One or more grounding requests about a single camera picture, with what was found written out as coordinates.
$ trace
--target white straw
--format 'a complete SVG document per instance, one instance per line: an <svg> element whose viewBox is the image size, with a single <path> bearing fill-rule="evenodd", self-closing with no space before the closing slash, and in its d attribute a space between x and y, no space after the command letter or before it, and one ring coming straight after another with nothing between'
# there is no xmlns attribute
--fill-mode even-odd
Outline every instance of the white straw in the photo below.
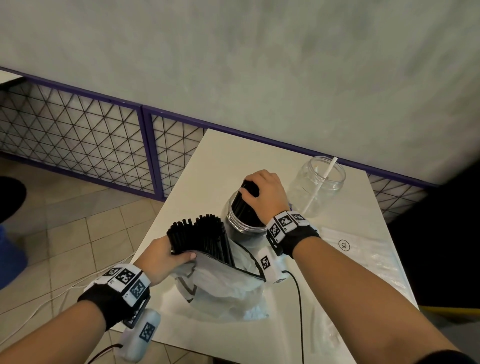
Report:
<svg viewBox="0 0 480 364"><path fill-rule="evenodd" d="M310 197L310 200L308 201L307 205L305 206L305 208L304 208L303 211L301 212L302 215L305 213L305 211L308 210L308 208L309 208L310 205L312 204L313 200L315 199L315 196L317 195L318 191L319 191L320 188L322 187L322 184L324 183L324 181L327 179L328 174L329 174L330 171L332 170L332 168L333 168L333 166L335 165L337 159L338 159L337 157L333 157L333 158L332 158L332 161L330 162L330 164L329 164L328 167L327 167L327 170L325 171L324 175L322 176L323 181L320 181L320 183L317 185L317 187L315 187L315 191L313 192L312 196Z"/></svg>

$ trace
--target wrist strap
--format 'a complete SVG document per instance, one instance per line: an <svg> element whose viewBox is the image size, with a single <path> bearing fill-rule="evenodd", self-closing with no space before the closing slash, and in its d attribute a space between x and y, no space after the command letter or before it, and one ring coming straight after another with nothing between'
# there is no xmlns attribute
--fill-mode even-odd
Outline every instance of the wrist strap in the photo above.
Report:
<svg viewBox="0 0 480 364"><path fill-rule="evenodd" d="M267 224L267 240L275 253L293 258L293 249L309 236L320 237L310 222L296 211L283 211L274 216Z"/></svg>
<svg viewBox="0 0 480 364"><path fill-rule="evenodd" d="M107 330L122 320L140 314L139 308L150 296L150 280L133 264L117 264L93 280L78 298L88 300L100 309Z"/></svg>

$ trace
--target white cable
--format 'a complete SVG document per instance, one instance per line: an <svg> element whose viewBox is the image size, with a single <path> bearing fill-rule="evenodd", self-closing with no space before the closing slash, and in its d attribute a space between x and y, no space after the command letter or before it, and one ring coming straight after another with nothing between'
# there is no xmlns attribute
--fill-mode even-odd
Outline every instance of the white cable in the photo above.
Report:
<svg viewBox="0 0 480 364"><path fill-rule="evenodd" d="M84 277L81 281L84 281L85 279L87 279L88 277L91 277L93 275L96 275L97 273L101 273L107 269L110 269L112 268L114 265L116 264L120 264L120 263L123 263L125 260L127 260L128 258L132 257L133 254L129 255L128 257L126 257L125 259L117 262L117 263L114 263L106 268L103 268L97 272L94 272L92 274L89 274L88 276ZM59 310L59 313L62 312L62 309L63 309L63 305L65 304L65 301L67 299L67 295L68 295L68 291L71 290L71 289L74 289L74 288L85 288L86 286L77 286L76 285L80 283L80 282L77 282L75 283L74 285L70 286L67 290L63 291L62 293L60 293L58 296L55 296L53 298L50 298L48 301L45 301L43 302L39 307L36 308L36 310L30 315L30 317L19 327L17 328L15 331L13 331L9 336L7 336L6 338L4 338L2 341L0 341L0 346L3 345L4 342L6 342L8 339L10 339L13 335L15 335L17 332L19 332L21 330L22 327L24 327L28 321L30 321L32 319L33 316L35 316L37 314L37 312L40 310L40 308L42 308L45 304L49 303L50 301L53 301L55 300L56 298L59 298L60 296L62 296L64 293L66 293L65 297L63 298L63 301L60 305L60 310Z"/></svg>

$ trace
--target gray wall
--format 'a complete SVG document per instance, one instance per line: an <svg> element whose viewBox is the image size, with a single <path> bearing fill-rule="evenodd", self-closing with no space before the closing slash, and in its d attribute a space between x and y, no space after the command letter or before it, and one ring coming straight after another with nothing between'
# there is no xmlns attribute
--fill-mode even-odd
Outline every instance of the gray wall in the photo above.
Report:
<svg viewBox="0 0 480 364"><path fill-rule="evenodd" d="M480 154L476 0L2 0L0 65L431 182Z"/></svg>

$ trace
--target white sensor device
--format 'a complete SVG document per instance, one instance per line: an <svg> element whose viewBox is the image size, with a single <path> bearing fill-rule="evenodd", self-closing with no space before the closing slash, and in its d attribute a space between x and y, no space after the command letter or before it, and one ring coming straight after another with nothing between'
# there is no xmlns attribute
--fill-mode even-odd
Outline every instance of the white sensor device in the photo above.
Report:
<svg viewBox="0 0 480 364"><path fill-rule="evenodd" d="M115 348L114 355L130 363L138 363L144 357L158 325L160 325L160 314L151 308L146 308L134 328L125 328L119 341L123 346Z"/></svg>
<svg viewBox="0 0 480 364"><path fill-rule="evenodd" d="M268 283L279 283L289 277L288 273L282 273L287 270L284 257L284 254L277 256L271 246L265 246L258 251L257 261L262 265Z"/></svg>

